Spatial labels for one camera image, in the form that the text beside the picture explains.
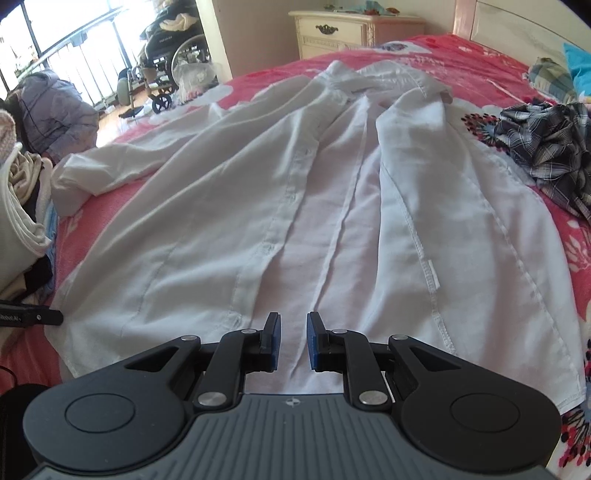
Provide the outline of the red plastic bag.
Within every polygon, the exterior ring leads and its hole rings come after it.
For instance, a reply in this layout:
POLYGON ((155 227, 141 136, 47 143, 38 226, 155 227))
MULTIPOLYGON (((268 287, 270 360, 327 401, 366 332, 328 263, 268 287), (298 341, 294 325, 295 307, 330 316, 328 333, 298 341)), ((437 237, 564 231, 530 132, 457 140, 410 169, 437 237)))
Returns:
POLYGON ((180 103, 186 103, 218 84, 211 63, 183 63, 172 70, 172 76, 178 87, 180 103))

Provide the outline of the white button shirt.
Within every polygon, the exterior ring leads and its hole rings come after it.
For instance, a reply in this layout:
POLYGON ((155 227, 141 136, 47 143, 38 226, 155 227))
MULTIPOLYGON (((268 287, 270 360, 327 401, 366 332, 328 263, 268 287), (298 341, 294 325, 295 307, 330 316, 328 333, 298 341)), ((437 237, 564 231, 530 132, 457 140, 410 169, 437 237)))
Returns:
POLYGON ((305 318, 406 334, 546 394, 586 395, 563 243, 511 161, 474 140, 466 105, 394 61, 334 62, 233 107, 201 107, 65 159, 56 208, 134 180, 59 287, 45 334, 82 376, 176 337, 215 342, 280 313, 280 370, 260 391, 335 390, 308 368, 305 318))

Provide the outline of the seated person grey jacket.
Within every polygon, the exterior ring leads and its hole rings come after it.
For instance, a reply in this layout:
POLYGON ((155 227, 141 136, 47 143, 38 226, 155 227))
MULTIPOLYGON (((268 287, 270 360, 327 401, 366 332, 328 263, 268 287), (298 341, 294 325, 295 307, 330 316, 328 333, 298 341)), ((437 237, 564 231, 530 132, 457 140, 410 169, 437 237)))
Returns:
POLYGON ((58 163, 96 146, 99 114, 75 86, 47 69, 34 72, 1 101, 26 150, 58 163))

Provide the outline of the plaid checkered shirt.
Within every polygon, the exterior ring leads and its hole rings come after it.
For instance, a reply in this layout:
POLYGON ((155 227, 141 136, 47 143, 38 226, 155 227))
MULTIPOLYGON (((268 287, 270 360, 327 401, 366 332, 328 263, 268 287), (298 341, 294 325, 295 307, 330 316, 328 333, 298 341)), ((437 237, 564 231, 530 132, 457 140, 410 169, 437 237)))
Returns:
POLYGON ((494 139, 556 205, 590 220, 590 115, 584 104, 504 109, 494 139))

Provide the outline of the black wheelchair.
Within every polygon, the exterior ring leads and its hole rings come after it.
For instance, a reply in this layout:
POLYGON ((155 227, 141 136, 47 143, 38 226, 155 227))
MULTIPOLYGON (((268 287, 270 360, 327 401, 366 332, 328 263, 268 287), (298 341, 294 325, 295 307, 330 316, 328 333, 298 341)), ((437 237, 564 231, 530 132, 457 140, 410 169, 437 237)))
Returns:
POLYGON ((151 108, 159 114, 172 107, 172 94, 178 90, 172 70, 183 63, 207 63, 211 61, 200 16, 197 25, 184 32, 159 30, 143 40, 138 64, 126 68, 118 75, 117 101, 125 108, 122 119, 134 118, 142 110, 134 104, 135 84, 144 87, 151 108))

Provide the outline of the cream bedside nightstand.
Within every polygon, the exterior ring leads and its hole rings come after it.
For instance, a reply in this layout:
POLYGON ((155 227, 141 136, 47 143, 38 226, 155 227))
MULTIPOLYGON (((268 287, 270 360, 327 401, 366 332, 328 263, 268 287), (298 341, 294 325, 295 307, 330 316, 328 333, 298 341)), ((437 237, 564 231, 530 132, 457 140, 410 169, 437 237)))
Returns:
POLYGON ((386 16, 328 11, 291 11, 301 60, 342 50, 372 48, 425 33, 416 16, 386 16))

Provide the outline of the clothes heap on wheelchair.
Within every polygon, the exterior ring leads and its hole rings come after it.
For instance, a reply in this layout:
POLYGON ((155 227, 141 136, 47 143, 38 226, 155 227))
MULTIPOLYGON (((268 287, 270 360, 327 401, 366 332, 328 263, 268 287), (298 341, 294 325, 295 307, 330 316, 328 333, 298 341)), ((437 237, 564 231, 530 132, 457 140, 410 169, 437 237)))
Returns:
POLYGON ((142 40, 148 40, 159 30, 166 32, 184 32, 199 21, 197 2, 195 1, 154 1, 156 17, 140 34, 142 40))

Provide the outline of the plaid pillow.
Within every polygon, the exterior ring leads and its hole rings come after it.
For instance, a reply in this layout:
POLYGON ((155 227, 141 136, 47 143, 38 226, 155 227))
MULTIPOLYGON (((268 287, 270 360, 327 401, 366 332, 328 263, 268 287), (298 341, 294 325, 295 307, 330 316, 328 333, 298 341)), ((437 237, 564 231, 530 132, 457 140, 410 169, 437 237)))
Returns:
POLYGON ((530 84, 557 103, 578 100, 569 72, 551 58, 538 58, 528 70, 530 84))

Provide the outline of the pink white headboard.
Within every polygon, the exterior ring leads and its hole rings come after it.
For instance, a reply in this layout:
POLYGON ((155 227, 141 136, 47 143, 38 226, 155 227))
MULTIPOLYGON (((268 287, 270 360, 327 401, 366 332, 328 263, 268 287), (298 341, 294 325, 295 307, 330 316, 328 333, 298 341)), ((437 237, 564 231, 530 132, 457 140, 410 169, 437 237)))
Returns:
POLYGON ((555 0, 462 0, 453 34, 525 64, 550 58, 566 64, 564 46, 590 50, 590 28, 555 0))

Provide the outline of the pile of folded clothes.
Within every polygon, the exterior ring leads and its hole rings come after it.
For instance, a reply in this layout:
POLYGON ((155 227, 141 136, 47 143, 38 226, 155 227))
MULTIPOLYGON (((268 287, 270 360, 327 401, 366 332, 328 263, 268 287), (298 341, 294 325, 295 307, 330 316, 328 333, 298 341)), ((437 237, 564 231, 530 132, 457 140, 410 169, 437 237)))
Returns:
POLYGON ((51 160, 26 151, 16 122, 1 112, 1 298, 41 295, 54 276, 56 214, 51 160))

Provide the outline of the blue cloth on nightstand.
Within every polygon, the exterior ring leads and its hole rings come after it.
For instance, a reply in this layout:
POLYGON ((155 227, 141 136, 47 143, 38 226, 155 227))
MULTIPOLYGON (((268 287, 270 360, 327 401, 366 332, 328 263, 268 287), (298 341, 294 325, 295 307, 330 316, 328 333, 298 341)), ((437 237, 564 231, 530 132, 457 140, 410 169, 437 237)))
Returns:
POLYGON ((398 16, 400 11, 394 7, 384 7, 379 1, 363 1, 353 6, 332 5, 332 11, 369 16, 398 16))

